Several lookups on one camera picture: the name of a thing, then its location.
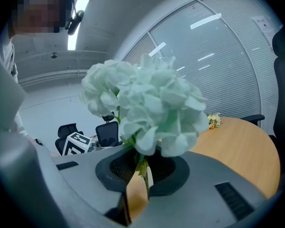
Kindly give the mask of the round wooden table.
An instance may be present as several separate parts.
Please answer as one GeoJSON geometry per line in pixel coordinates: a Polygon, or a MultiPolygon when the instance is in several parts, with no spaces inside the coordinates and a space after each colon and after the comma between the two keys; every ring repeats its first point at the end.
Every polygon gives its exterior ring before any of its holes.
{"type": "MultiPolygon", "coordinates": [[[[211,157],[228,166],[257,187],[267,201],[277,192],[280,180],[277,150],[269,136],[252,123],[224,117],[221,127],[201,133],[197,144],[189,152],[211,157]]],[[[135,177],[127,188],[132,223],[150,201],[142,187],[142,182],[135,177]]],[[[216,188],[226,203],[237,199],[233,187],[224,189],[222,184],[216,188]]]]}

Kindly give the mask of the white wall notice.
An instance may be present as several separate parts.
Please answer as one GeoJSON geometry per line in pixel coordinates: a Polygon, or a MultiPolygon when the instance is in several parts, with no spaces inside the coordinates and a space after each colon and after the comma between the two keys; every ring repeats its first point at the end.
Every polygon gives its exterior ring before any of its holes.
{"type": "Polygon", "coordinates": [[[270,47],[272,47],[273,37],[276,34],[274,28],[268,23],[265,16],[252,16],[251,19],[259,27],[264,37],[267,39],[270,47]]]}

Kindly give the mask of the yellow flower bunch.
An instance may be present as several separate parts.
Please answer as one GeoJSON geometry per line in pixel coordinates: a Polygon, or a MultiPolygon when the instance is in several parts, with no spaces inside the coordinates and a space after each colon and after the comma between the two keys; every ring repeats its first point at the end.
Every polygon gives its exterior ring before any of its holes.
{"type": "Polygon", "coordinates": [[[220,113],[208,114],[207,118],[209,121],[209,129],[220,128],[221,126],[221,118],[220,113]]]}

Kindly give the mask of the ceiling light strip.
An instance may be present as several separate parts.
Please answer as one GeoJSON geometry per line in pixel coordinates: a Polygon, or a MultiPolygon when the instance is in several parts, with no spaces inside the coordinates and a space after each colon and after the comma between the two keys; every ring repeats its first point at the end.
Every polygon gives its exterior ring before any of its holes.
{"type": "Polygon", "coordinates": [[[78,31],[80,28],[80,24],[83,20],[85,9],[89,3],[89,0],[77,0],[75,3],[75,8],[73,14],[70,18],[70,21],[67,24],[66,30],[68,33],[68,42],[67,49],[75,50],[76,49],[76,41],[78,36],[78,31]]]}

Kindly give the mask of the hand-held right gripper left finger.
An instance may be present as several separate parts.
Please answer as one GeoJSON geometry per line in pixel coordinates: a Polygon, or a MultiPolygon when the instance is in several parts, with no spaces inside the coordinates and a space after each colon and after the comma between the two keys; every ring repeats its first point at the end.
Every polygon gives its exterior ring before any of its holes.
{"type": "Polygon", "coordinates": [[[106,150],[60,156],[54,164],[70,187],[104,216],[130,225],[126,186],[134,175],[134,150],[106,150]]]}

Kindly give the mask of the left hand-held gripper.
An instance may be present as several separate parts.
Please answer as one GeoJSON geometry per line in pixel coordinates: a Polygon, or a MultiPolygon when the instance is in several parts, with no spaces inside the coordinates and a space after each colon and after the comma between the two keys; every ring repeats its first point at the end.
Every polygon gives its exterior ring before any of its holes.
{"type": "Polygon", "coordinates": [[[75,155],[101,150],[99,142],[74,132],[66,138],[62,155],[75,155]]]}

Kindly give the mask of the person's white shirt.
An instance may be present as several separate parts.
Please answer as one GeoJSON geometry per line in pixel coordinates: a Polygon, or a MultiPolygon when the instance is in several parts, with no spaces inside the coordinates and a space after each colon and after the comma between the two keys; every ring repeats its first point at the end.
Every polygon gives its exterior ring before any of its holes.
{"type": "MultiPolygon", "coordinates": [[[[5,42],[0,43],[0,62],[3,67],[11,75],[13,80],[18,83],[18,71],[16,63],[14,62],[14,46],[9,38],[5,42]]],[[[24,137],[28,137],[28,133],[23,126],[23,122],[19,112],[16,113],[15,118],[11,124],[10,130],[14,133],[19,133],[24,137]]]]}

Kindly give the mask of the white flowers bouquet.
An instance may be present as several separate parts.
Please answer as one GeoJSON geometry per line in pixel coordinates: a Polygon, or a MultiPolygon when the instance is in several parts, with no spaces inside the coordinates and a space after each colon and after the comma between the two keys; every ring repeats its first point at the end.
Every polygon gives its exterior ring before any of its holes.
{"type": "Polygon", "coordinates": [[[126,147],[135,149],[136,171],[147,190],[155,169],[148,157],[177,157],[208,129],[206,99],[173,69],[174,58],[142,55],[139,64],[107,60],[87,71],[81,100],[98,117],[112,116],[126,147]]]}

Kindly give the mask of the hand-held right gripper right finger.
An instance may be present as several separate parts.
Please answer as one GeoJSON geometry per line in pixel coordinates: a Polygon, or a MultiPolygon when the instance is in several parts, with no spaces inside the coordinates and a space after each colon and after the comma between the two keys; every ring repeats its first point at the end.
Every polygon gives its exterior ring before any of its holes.
{"type": "Polygon", "coordinates": [[[211,157],[187,152],[182,155],[190,168],[187,181],[169,196],[150,197],[132,228],[225,228],[238,219],[216,186],[234,190],[257,210],[267,202],[262,192],[228,166],[211,157]]]}

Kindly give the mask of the black mesh office chair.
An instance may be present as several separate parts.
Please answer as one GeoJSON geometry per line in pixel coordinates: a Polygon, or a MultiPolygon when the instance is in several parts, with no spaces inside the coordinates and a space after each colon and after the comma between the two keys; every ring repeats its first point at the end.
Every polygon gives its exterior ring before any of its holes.
{"type": "Polygon", "coordinates": [[[113,115],[103,116],[105,124],[99,125],[95,128],[98,143],[101,147],[115,147],[122,145],[123,142],[119,140],[119,124],[113,121],[113,115]]]}
{"type": "Polygon", "coordinates": [[[76,123],[62,125],[58,128],[57,131],[58,139],[55,141],[55,146],[60,155],[63,155],[63,148],[65,146],[67,137],[74,132],[84,134],[82,131],[78,131],[76,123]]]}
{"type": "Polygon", "coordinates": [[[285,27],[274,35],[272,46],[277,56],[274,71],[278,85],[278,106],[273,125],[274,135],[269,137],[279,155],[281,174],[285,174],[285,27]]]}

